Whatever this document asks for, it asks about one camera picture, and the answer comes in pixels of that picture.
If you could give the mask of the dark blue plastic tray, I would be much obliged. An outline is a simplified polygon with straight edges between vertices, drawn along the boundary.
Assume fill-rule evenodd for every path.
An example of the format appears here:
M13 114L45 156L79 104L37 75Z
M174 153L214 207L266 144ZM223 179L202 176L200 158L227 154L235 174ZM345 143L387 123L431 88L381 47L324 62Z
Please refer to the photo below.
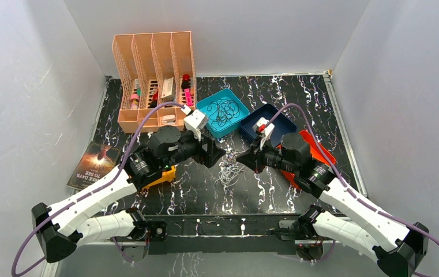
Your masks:
M256 132L253 129L254 124L260 119L265 118L269 121L278 109L271 104L264 104L260 108L254 110L250 115L241 120L239 133L241 137L248 143L253 142L256 138ZM281 143L282 136L287 133L297 132L297 126L289 120L284 114L280 114L274 121L275 126L271 135L270 142L274 147Z

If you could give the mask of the yellow plastic parts bin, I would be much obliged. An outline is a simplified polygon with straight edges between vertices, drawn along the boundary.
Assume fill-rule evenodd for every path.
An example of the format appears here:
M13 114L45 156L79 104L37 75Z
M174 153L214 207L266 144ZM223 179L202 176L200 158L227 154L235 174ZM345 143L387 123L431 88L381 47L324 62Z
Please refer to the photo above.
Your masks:
M173 181L176 178L176 171L177 171L177 167L171 166L168 171L162 172L162 176L159 179L151 182L150 184L147 184L146 186L143 187L143 189L149 189L152 186L162 184L164 182Z

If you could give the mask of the teal plastic tray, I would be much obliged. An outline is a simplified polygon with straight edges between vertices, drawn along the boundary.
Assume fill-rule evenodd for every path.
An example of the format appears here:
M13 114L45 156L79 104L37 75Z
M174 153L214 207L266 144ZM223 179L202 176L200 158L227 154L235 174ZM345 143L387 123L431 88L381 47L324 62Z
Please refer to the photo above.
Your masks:
M241 120L250 114L239 97L228 88L199 101L196 107L208 117L206 127L216 139L237 130Z

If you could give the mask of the orange plastic tray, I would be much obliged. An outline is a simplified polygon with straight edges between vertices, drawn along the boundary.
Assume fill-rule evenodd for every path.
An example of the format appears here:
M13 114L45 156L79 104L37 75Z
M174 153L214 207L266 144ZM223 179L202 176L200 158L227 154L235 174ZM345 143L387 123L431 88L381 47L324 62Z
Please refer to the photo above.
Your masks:
M298 133L302 136L303 140L310 145L310 153L312 157L320 162L325 163L327 166L329 166L328 160L330 160L333 164L336 163L335 157L322 145L320 145L321 150L319 150L316 147L314 138L312 138L311 134L307 130L302 130ZM281 173L284 175L284 177L289 181L289 183L296 189L301 191L301 188L299 185L295 183L294 177L295 174L289 173L287 171L282 170Z

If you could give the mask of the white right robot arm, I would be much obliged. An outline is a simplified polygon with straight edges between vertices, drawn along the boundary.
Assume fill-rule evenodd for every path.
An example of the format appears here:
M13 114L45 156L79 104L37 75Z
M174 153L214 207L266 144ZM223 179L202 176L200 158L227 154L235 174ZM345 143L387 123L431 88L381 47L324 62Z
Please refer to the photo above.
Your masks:
M279 223L271 234L284 239L328 237L373 260L388 276L412 276L427 253L428 239L393 219L379 208L362 204L364 197L342 184L327 162L318 158L310 143L297 133L287 133L278 147L262 136L237 157L237 162L260 173L266 167L291 173L303 191L330 204L350 218L339 219L325 209L311 205L296 221Z

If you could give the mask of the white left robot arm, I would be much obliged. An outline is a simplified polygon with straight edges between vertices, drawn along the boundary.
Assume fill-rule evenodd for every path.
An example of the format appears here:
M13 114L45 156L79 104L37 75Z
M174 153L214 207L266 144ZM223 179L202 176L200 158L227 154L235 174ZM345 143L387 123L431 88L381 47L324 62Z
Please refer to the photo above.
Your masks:
M113 202L136 194L157 181L172 166L193 159L207 168L225 155L215 138L196 138L191 130L159 128L147 143L140 144L107 175L84 190L55 204L35 205L31 212L37 240L47 262L70 256L77 248L108 238L160 240L164 222L149 223L137 208L106 216L98 212Z

